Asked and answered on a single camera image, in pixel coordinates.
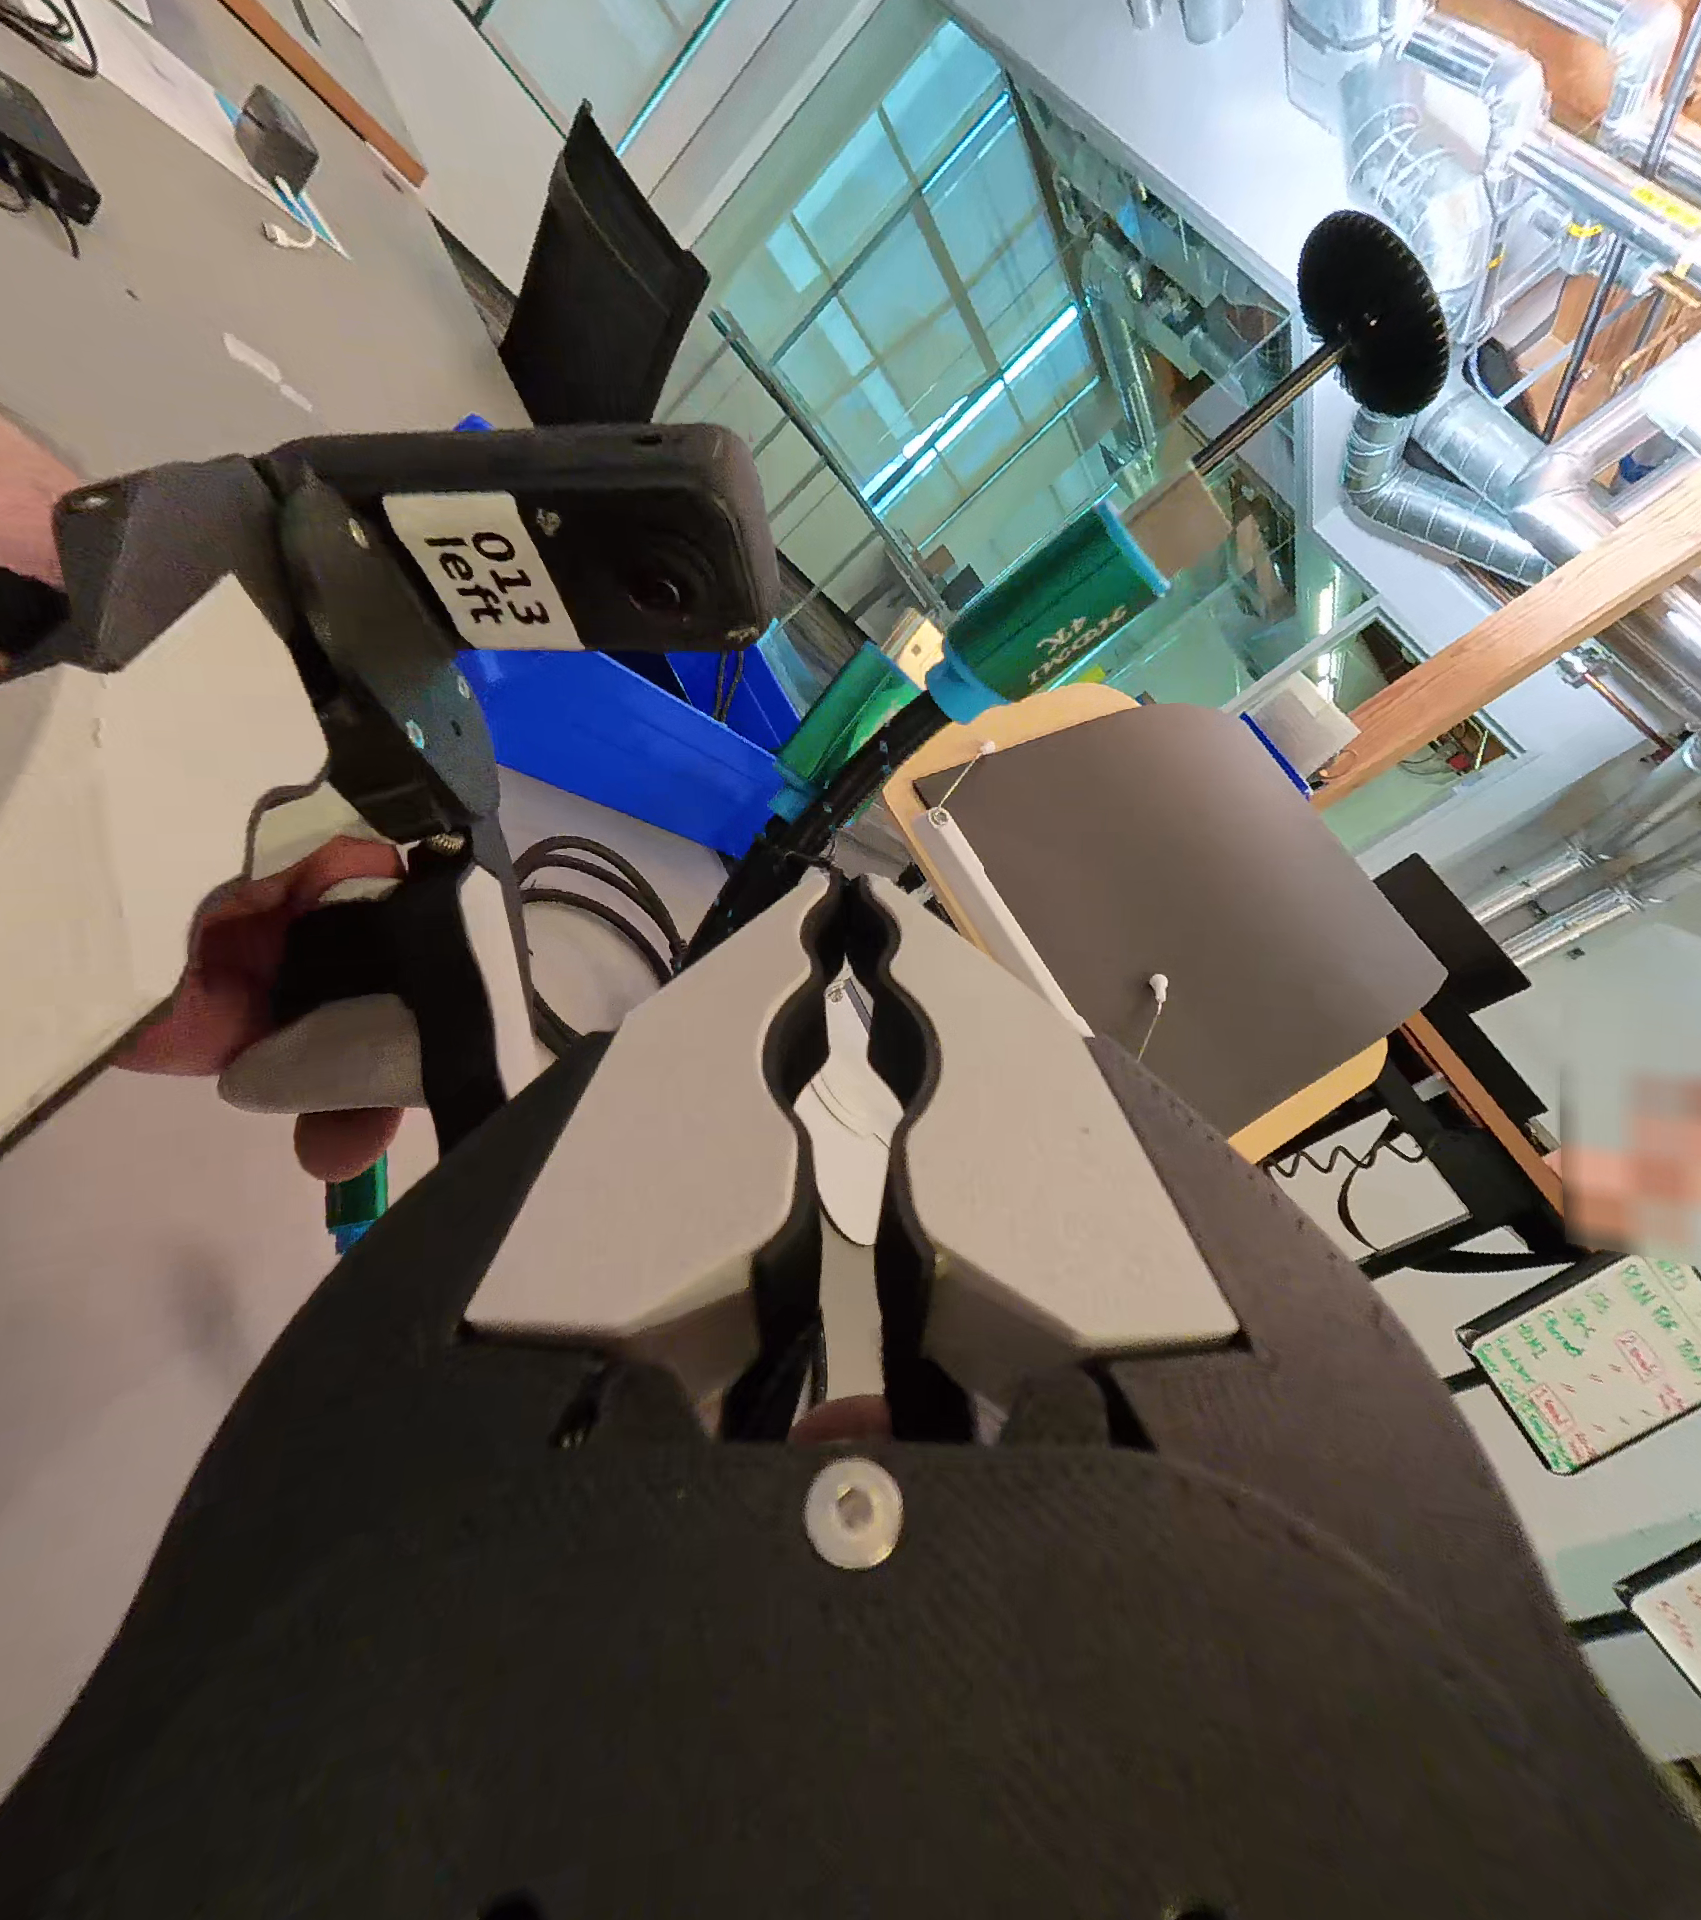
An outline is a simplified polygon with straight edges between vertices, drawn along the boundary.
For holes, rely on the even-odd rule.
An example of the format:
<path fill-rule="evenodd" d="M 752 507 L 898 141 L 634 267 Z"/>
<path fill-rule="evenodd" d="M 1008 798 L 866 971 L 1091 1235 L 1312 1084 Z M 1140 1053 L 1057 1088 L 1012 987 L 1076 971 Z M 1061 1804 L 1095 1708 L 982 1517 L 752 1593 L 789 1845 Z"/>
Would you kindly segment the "black wood-edged board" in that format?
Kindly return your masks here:
<path fill-rule="evenodd" d="M 1159 1076 L 1249 1163 L 1369 1088 L 1446 981 L 1263 735 L 1219 706 L 1103 684 L 995 706 L 937 731 L 886 780 L 923 876 L 906 827 L 928 804 L 955 811 L 1000 890 L 1009 853 L 1101 847 L 1127 897 L 1163 908 L 1177 968 L 1150 1057 L 1086 1041 Z"/>

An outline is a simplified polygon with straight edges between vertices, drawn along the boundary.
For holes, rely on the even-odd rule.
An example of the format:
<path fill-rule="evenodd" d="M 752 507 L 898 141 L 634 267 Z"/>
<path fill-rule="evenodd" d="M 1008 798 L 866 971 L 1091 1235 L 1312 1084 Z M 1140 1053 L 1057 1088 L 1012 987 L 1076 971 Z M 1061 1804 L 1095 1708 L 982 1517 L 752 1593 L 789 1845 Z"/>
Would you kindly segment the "whiteboard with green notes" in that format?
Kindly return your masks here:
<path fill-rule="evenodd" d="M 1561 1478 L 1701 1412 L 1701 1270 L 1684 1262 L 1588 1253 L 1455 1339 Z"/>

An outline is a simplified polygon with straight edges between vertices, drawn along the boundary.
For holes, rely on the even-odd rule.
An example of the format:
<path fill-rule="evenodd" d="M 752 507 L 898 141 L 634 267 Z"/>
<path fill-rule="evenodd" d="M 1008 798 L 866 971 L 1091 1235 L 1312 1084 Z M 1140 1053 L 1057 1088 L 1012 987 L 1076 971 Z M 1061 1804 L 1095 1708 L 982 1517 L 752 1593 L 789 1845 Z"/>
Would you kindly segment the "blue plastic bin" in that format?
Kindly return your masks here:
<path fill-rule="evenodd" d="M 742 855 L 786 790 L 774 752 L 797 728 L 760 646 L 612 655 L 463 646 L 498 761 Z"/>

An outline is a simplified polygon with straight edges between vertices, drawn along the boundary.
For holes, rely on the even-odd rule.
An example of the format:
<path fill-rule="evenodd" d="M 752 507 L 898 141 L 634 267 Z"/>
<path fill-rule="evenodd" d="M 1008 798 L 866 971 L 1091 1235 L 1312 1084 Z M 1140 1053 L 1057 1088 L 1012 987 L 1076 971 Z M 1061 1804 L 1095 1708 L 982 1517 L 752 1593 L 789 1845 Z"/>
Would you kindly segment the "green box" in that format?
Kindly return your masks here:
<path fill-rule="evenodd" d="M 1017 705 L 1072 676 L 1167 587 L 1121 517 L 1086 507 L 959 611 L 925 693 L 949 720 Z"/>

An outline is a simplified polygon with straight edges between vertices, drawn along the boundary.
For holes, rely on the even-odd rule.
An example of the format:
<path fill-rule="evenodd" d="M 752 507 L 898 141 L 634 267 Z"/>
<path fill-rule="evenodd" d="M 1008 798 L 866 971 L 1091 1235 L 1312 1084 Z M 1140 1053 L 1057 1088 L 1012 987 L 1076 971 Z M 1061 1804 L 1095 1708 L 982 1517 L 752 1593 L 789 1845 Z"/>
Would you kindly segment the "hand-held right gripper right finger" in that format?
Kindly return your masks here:
<path fill-rule="evenodd" d="M 1091 1041 L 890 880 L 888 1005 L 925 1041 L 904 1219 L 934 1256 L 923 1355 L 944 1374 L 1211 1352 L 1241 1332 Z"/>

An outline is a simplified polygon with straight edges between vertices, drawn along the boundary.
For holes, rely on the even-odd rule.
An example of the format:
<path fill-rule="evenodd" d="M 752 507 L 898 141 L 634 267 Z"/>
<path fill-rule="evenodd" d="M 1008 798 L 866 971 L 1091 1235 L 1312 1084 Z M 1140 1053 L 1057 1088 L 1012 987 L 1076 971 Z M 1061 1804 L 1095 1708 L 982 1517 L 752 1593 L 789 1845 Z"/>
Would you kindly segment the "silver ceiling duct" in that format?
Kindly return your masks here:
<path fill-rule="evenodd" d="M 1386 347 L 1345 510 L 1516 593 L 1442 684 L 1604 639 L 1701 720 L 1701 2 L 1286 2 L 1282 53 L 1446 324 Z"/>

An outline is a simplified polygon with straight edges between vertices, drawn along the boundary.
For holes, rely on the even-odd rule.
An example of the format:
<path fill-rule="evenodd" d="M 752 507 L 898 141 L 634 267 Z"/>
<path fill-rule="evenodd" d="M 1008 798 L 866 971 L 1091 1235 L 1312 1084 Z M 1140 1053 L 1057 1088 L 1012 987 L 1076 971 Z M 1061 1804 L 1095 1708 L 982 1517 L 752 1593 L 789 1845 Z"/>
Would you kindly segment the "black high-back chair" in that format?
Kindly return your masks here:
<path fill-rule="evenodd" d="M 708 288 L 582 104 L 498 347 L 529 419 L 650 422 Z"/>

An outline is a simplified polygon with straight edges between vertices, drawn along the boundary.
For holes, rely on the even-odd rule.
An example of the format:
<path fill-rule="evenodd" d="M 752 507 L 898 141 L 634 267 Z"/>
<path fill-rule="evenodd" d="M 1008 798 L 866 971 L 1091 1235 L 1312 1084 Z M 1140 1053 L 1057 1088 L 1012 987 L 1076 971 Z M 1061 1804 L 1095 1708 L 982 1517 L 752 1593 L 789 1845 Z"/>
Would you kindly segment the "black floor lamp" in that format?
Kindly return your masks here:
<path fill-rule="evenodd" d="M 1449 329 L 1415 250 L 1386 221 L 1341 210 L 1302 241 L 1297 299 L 1314 349 L 1200 447 L 1209 477 L 1332 374 L 1360 407 L 1415 419 L 1443 389 Z"/>

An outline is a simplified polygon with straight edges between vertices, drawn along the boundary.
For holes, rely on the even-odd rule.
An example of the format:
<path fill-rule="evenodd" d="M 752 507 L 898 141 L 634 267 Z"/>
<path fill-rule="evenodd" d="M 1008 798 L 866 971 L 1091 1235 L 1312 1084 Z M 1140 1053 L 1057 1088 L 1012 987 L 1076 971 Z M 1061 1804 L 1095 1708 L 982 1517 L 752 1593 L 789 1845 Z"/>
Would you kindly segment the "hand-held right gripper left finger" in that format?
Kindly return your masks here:
<path fill-rule="evenodd" d="M 746 1374 L 752 1262 L 797 1204 L 797 1124 L 773 1089 L 774 1015 L 813 984 L 804 878 L 625 1015 L 503 1237 L 468 1322 L 658 1362 Z"/>

